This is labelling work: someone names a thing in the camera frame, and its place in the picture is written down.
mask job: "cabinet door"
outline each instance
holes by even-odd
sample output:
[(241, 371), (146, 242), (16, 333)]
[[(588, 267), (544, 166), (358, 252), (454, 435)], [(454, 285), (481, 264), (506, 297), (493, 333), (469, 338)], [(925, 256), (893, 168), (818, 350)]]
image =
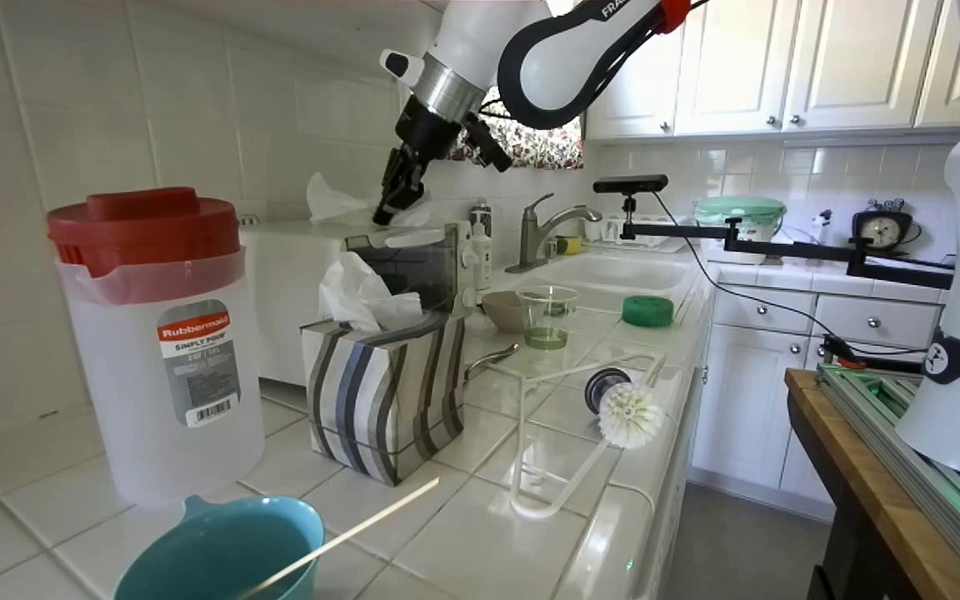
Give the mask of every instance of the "cabinet door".
[(960, 127), (960, 8), (945, 0), (933, 54), (925, 76), (918, 127)]
[(687, 15), (677, 132), (782, 128), (796, 0), (722, 0)]
[(804, 0), (786, 128), (911, 127), (942, 0)]
[(667, 137), (677, 122), (683, 30), (648, 40), (588, 111), (588, 138)]
[[(819, 343), (824, 343), (819, 337), (811, 338), (808, 371), (818, 371)], [(835, 504), (796, 432), (792, 432), (786, 441), (782, 488)]]
[(783, 371), (808, 362), (808, 337), (715, 325), (693, 465), (782, 487), (786, 454)]

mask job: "green lid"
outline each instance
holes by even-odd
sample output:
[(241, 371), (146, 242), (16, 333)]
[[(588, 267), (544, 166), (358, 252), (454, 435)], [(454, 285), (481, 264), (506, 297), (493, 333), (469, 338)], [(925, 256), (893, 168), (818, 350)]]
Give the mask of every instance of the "green lid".
[(669, 325), (673, 324), (673, 300), (667, 297), (627, 297), (622, 302), (622, 321), (634, 325)]
[(693, 204), (696, 220), (739, 217), (749, 222), (782, 222), (786, 206), (774, 196), (706, 196)]

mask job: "glass cup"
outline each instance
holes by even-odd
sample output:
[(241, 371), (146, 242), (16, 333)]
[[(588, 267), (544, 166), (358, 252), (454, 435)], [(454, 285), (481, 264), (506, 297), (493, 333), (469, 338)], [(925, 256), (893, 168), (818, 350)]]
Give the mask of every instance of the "glass cup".
[(559, 285), (524, 291), (527, 302), (524, 343), (537, 350), (559, 350), (571, 343), (574, 292)]

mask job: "label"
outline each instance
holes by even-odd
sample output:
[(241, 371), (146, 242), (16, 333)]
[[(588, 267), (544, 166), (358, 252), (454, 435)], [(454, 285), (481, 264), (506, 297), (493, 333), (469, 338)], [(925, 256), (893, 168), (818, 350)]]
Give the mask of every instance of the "label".
[(166, 310), (158, 324), (158, 343), (183, 425), (208, 425), (241, 402), (236, 345), (219, 300)]

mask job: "drawer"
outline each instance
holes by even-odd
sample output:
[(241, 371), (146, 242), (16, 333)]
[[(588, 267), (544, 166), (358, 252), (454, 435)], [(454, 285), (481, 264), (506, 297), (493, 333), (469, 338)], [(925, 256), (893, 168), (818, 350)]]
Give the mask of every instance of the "drawer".
[(722, 292), (715, 321), (729, 325), (811, 333), (813, 292), (786, 291), (739, 291), (743, 297)]
[(818, 321), (835, 325), (845, 338), (856, 343), (928, 345), (933, 338), (942, 305), (888, 302), (862, 297), (819, 297)]

